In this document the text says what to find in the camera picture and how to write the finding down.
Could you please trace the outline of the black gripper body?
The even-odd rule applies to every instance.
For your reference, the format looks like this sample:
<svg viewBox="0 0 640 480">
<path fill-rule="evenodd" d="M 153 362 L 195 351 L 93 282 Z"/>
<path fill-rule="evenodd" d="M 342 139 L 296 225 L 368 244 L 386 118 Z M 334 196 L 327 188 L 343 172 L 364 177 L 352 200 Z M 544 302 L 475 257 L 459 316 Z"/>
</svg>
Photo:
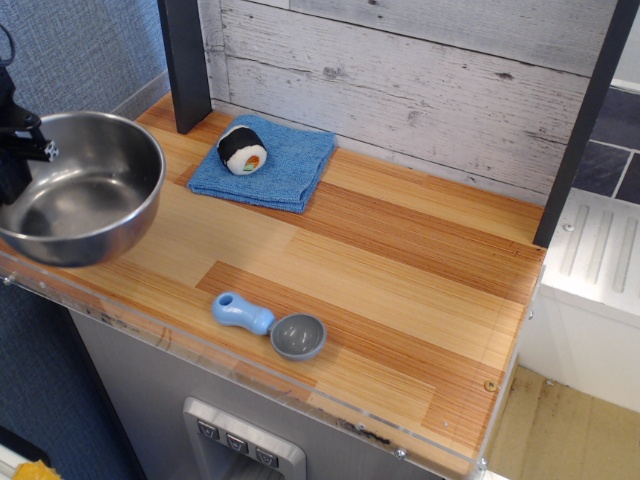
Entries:
<svg viewBox="0 0 640 480">
<path fill-rule="evenodd" d="M 21 160 L 52 162 L 59 153 L 53 140 L 42 134 L 41 118 L 14 102 L 15 85 L 1 68 L 1 148 Z"/>
</svg>

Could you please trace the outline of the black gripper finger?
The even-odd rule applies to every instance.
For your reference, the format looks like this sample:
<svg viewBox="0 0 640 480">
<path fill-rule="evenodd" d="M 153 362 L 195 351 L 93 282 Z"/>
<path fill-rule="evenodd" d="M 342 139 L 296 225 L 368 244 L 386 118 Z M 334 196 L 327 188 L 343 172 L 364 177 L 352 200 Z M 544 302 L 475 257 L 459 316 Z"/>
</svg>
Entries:
<svg viewBox="0 0 640 480">
<path fill-rule="evenodd" d="M 13 204 L 32 181 L 27 161 L 2 152 L 0 181 L 1 203 Z"/>
</svg>

